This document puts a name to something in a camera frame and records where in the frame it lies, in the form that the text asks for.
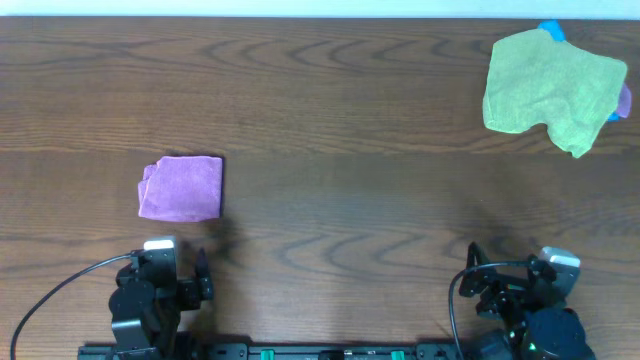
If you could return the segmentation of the purple microfiber cloth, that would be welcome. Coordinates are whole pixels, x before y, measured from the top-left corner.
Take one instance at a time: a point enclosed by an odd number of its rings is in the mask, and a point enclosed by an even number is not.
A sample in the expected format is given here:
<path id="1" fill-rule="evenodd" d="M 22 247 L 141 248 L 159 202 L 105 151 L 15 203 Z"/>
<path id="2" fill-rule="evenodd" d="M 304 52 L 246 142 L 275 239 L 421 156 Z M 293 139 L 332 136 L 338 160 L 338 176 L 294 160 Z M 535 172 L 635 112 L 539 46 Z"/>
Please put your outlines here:
<path id="1" fill-rule="evenodd" d="M 138 216 L 192 223 L 221 214 L 224 163 L 220 157 L 163 156 L 138 183 Z"/>

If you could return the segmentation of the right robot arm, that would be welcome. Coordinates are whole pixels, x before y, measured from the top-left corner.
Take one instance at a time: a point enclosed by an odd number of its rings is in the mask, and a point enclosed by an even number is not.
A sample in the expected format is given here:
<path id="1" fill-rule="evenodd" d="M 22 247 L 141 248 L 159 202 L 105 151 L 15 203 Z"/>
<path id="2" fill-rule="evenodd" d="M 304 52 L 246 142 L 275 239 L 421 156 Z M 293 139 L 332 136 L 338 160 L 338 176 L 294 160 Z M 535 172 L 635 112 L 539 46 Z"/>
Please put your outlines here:
<path id="1" fill-rule="evenodd" d="M 522 261 L 492 262 L 481 247 L 468 246 L 466 267 L 454 276 L 448 308 L 457 356 L 461 359 L 583 360 L 595 353 L 566 298 L 579 279 L 581 260 L 546 246 Z M 474 342 L 462 344 L 454 295 L 478 296 L 476 314 L 503 322 Z"/>

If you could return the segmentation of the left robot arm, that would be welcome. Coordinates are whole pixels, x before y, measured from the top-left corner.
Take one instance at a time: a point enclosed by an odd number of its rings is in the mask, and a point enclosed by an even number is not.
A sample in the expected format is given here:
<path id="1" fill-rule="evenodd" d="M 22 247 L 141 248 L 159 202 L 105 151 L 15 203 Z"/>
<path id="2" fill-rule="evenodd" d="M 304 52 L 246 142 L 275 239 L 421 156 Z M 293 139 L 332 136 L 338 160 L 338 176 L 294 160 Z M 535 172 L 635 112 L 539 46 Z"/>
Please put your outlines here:
<path id="1" fill-rule="evenodd" d="M 120 359 L 204 359 L 198 340 L 178 330 L 181 314 L 213 298 L 208 259 L 197 253 L 194 275 L 180 279 L 172 249 L 137 250 L 116 277 L 109 299 L 114 354 Z"/>

